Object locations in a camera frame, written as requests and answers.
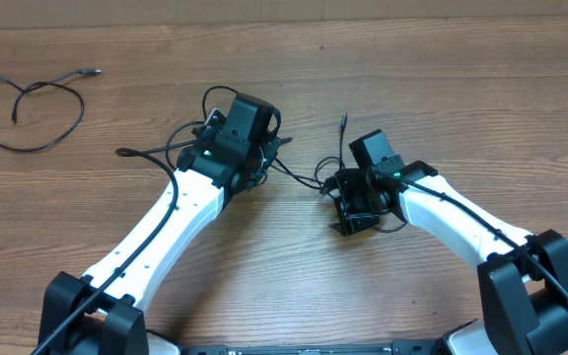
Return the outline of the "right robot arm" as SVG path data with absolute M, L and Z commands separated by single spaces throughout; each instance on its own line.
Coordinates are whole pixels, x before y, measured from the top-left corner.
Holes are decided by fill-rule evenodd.
M 357 163 L 320 184 L 344 236 L 392 214 L 442 242 L 472 270 L 481 319 L 435 340 L 396 340 L 391 354 L 562 354 L 568 351 L 568 241 L 498 219 L 422 161 L 406 164 L 381 130 L 349 144 Z

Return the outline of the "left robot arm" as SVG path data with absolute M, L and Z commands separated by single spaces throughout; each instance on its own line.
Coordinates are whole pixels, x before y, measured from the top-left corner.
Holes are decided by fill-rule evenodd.
M 179 354 L 147 327 L 147 312 L 199 232 L 266 177 L 280 126 L 275 106 L 243 93 L 228 112 L 207 113 L 177 166 L 161 166 L 169 184 L 133 230 L 82 276 L 60 272 L 49 283 L 35 353 Z

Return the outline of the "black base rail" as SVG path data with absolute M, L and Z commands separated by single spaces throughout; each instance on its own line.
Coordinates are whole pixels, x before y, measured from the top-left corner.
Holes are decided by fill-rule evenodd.
M 401 339 L 381 344 L 296 345 L 232 347 L 226 345 L 191 345 L 180 355 L 475 355 L 496 354 L 491 345 L 461 345 L 453 349 L 442 338 Z

